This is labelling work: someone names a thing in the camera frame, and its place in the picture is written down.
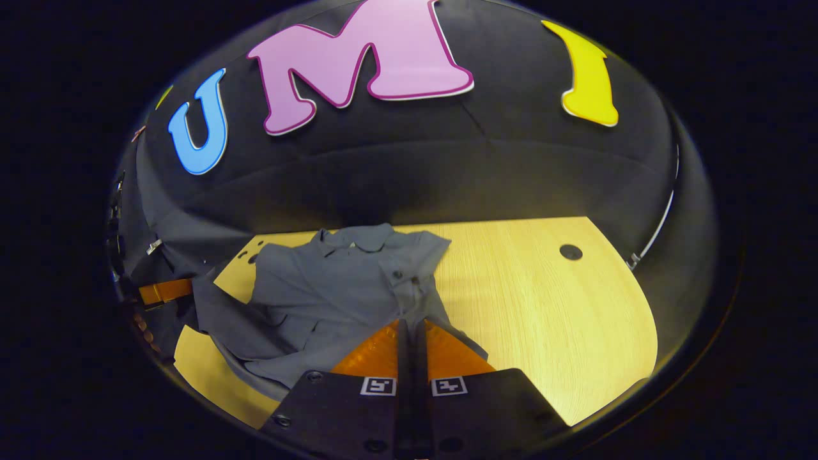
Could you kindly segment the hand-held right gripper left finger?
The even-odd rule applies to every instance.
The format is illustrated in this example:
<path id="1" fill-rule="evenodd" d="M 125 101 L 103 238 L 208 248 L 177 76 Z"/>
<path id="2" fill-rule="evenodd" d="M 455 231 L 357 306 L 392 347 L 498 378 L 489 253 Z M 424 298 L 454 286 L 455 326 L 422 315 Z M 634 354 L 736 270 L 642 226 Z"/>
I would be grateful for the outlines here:
<path id="1" fill-rule="evenodd" d="M 310 370 L 260 429 L 307 459 L 398 459 L 411 445 L 414 364 L 405 320 L 396 324 L 397 375 Z"/>

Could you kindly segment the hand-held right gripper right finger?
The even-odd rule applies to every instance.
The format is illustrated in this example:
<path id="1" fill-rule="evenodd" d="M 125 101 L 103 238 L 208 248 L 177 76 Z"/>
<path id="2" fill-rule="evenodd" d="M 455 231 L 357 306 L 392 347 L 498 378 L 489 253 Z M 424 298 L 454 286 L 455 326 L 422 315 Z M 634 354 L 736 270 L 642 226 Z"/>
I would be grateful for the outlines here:
<path id="1" fill-rule="evenodd" d="M 523 459 L 569 426 L 520 369 L 494 369 L 428 319 L 418 325 L 414 456 Z"/>

